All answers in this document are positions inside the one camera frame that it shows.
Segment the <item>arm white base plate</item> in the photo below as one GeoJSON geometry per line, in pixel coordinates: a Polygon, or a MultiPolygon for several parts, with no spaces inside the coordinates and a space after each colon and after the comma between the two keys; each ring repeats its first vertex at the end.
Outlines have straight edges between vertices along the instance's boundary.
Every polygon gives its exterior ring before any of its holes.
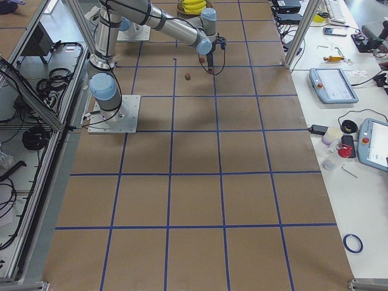
{"type": "Polygon", "coordinates": [[[140,42],[150,39],[151,28],[147,25],[138,25],[132,23],[128,30],[119,31],[118,42],[140,42]]]}
{"type": "Polygon", "coordinates": [[[116,110],[101,110],[95,101],[93,110],[99,113],[92,115],[87,131],[91,134],[136,133],[140,103],[140,95],[123,95],[121,107],[116,113],[116,110]]]}

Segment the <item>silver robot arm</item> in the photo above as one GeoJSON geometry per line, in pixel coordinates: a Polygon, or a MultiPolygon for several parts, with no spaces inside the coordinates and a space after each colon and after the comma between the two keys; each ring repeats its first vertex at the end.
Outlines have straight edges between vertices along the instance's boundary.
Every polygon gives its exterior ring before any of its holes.
{"type": "Polygon", "coordinates": [[[122,17],[119,31],[130,37],[135,37],[143,31],[143,27],[138,25],[127,18],[122,17]]]}
{"type": "Polygon", "coordinates": [[[196,49],[206,57],[207,70],[213,73],[213,53],[226,48],[226,39],[216,31],[216,10],[206,1],[196,1],[181,19],[166,13],[151,1],[100,1],[89,15],[98,17],[94,52],[87,71],[89,90],[98,107],[101,122],[122,121],[127,114],[119,82],[113,72],[118,41],[147,41],[151,29],[196,49]]]}

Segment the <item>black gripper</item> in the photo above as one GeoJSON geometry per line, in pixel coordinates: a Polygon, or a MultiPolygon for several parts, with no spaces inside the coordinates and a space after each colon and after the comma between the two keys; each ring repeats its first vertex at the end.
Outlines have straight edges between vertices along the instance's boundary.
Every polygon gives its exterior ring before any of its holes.
{"type": "Polygon", "coordinates": [[[215,40],[212,42],[212,49],[209,54],[206,55],[208,67],[212,66],[212,54],[215,52],[218,45],[221,47],[221,50],[226,49],[226,38],[219,33],[215,35],[215,40]]]}

